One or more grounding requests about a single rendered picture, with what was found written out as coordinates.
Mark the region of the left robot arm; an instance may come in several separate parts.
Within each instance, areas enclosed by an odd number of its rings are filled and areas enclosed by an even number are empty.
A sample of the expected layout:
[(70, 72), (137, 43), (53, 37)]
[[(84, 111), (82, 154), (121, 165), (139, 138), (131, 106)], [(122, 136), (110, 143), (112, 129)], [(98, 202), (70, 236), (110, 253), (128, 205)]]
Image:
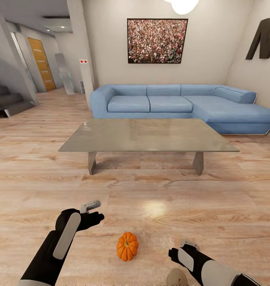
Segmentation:
[(76, 232), (98, 225), (104, 219), (102, 213), (88, 212), (100, 206), (101, 202), (94, 200), (82, 204), (80, 211), (62, 211), (55, 230), (49, 232), (17, 286), (55, 286)]

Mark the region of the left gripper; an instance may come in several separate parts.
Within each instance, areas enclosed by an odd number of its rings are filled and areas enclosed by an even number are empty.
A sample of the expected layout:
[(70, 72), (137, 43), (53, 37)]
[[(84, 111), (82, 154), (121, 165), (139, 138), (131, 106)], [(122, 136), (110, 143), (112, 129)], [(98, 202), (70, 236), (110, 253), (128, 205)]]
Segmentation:
[(101, 213), (99, 214), (98, 212), (90, 213), (90, 214), (85, 214), (87, 218), (87, 222), (83, 230), (88, 229), (94, 225), (100, 224), (100, 222), (104, 219), (104, 215)]

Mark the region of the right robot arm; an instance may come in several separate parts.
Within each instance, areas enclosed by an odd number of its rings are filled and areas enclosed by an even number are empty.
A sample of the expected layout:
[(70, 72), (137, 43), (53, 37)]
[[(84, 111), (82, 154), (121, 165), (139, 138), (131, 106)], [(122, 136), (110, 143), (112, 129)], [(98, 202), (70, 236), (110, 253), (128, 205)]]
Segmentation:
[(198, 244), (181, 239), (181, 247), (169, 249), (171, 260), (186, 267), (201, 286), (263, 286), (247, 273), (224, 266), (200, 252)]

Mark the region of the pillar candle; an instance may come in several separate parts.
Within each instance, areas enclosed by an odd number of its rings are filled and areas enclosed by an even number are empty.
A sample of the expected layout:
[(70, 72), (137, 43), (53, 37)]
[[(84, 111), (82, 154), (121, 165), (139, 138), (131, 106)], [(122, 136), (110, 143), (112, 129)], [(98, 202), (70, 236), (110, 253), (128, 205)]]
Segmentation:
[(166, 279), (166, 286), (188, 286), (188, 279), (182, 270), (174, 268)]

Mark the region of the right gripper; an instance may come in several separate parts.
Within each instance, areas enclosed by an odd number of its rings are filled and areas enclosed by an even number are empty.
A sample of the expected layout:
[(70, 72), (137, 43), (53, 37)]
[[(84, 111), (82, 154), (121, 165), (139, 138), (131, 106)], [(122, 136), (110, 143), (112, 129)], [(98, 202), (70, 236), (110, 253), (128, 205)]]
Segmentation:
[(171, 260), (176, 262), (176, 263), (179, 263), (181, 266), (184, 267), (183, 264), (181, 264), (178, 260), (178, 249), (176, 248), (172, 248), (172, 250), (169, 249), (169, 257), (171, 257)]

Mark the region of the pumpkin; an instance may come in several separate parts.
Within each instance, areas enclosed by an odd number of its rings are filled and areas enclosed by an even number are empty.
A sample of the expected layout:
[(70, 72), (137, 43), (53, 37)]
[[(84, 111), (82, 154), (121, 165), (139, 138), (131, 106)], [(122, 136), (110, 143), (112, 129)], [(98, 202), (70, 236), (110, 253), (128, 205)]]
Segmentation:
[(139, 244), (137, 237), (131, 232), (124, 233), (122, 237), (119, 238), (117, 244), (117, 255), (122, 261), (131, 261), (133, 257), (137, 254), (137, 249)]

